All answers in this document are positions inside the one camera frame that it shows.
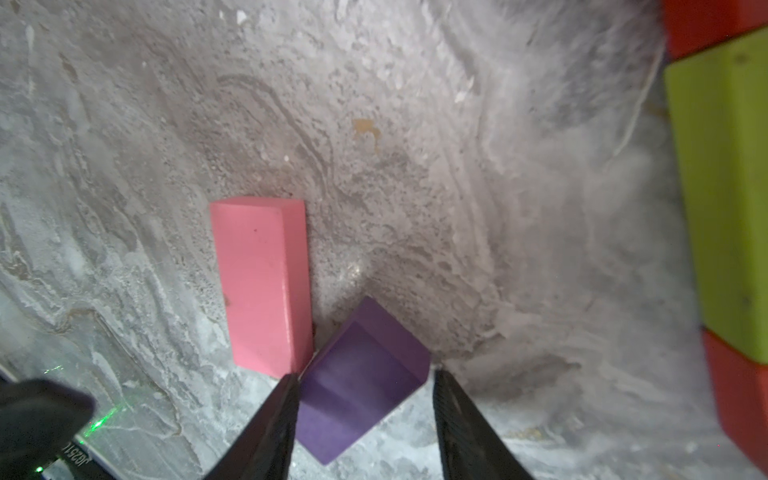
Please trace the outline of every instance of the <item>red block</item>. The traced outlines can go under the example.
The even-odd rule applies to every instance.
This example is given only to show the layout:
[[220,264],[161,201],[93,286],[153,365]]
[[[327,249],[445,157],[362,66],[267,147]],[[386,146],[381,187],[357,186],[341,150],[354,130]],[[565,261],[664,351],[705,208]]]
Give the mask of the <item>red block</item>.
[[768,0],[664,0],[664,24],[677,60],[768,25]]
[[768,366],[752,362],[709,330],[703,340],[720,426],[768,475]]
[[301,372],[314,350],[304,202],[228,198],[210,205],[210,222],[235,363]]

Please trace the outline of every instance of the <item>black device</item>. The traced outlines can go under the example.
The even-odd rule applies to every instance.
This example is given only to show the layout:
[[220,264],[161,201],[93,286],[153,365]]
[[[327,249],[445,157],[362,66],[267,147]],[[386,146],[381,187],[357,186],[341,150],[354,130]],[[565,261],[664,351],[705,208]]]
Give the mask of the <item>black device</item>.
[[[284,376],[204,480],[286,480],[299,399],[299,375]],[[533,480],[445,370],[432,404],[445,480]],[[90,396],[47,380],[0,385],[2,478],[40,478],[40,465],[59,458],[77,480],[115,480],[70,441],[93,411]]]

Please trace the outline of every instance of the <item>gray marbled surface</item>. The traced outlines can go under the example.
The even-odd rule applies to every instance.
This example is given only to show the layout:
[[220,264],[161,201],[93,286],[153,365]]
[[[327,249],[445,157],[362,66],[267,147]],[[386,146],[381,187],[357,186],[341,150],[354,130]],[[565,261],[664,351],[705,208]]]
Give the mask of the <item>gray marbled surface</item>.
[[[375,296],[538,478],[759,478],[714,415],[658,15],[2,0],[0,363],[93,394],[124,478],[201,477],[275,384],[230,358],[207,204],[300,197],[318,340]],[[292,477],[441,478],[430,397]]]

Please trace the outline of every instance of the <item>wooden block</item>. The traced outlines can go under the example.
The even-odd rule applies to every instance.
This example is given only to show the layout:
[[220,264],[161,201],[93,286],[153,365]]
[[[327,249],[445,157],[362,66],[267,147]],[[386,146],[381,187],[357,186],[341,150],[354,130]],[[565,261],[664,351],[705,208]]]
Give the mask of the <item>wooden block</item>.
[[757,364],[712,332],[703,334],[720,426],[768,475],[768,366]]
[[704,323],[768,363],[768,28],[666,80]]
[[327,465],[428,374],[426,347],[366,297],[304,372],[296,438]]
[[664,0],[667,46],[682,58],[768,25],[766,0]]
[[304,202],[229,198],[210,205],[210,222],[235,363],[301,372],[314,349]]

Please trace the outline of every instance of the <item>yellow-green block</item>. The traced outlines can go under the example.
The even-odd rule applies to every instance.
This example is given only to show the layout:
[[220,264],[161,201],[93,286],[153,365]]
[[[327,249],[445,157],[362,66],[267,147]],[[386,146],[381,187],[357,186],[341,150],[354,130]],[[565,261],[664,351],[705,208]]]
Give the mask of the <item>yellow-green block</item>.
[[768,364],[768,28],[666,82],[704,323]]

